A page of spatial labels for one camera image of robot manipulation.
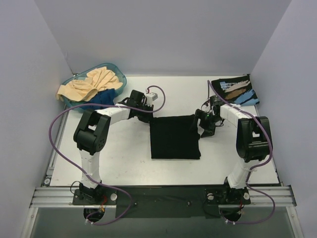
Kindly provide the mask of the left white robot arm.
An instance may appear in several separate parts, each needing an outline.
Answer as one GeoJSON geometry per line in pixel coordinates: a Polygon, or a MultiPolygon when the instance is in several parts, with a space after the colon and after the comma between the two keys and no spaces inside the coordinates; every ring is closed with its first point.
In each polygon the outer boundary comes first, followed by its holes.
{"type": "Polygon", "coordinates": [[[103,188],[99,173],[100,152],[104,148],[109,127],[122,120],[137,117],[149,123],[153,117],[153,102],[158,98],[156,93],[142,93],[132,90],[130,96],[115,104],[115,107],[92,110],[83,113],[74,133],[74,141],[81,156],[81,166],[85,172],[79,184],[80,194],[90,204],[100,202],[103,188]]]}

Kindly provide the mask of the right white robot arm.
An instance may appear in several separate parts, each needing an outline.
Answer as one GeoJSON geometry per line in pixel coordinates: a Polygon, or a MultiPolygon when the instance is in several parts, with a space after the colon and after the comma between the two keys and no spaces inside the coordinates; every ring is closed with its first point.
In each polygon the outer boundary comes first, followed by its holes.
{"type": "Polygon", "coordinates": [[[209,111],[197,109],[191,130],[200,126],[201,138],[215,134],[216,124],[225,120],[236,127],[236,151],[240,157],[233,171],[226,178],[227,187],[221,191],[221,198],[227,203],[239,197],[238,189],[247,187],[252,171],[272,159],[273,145],[269,119],[242,110],[235,104],[225,103],[217,96],[211,96],[207,105],[209,111]]]}

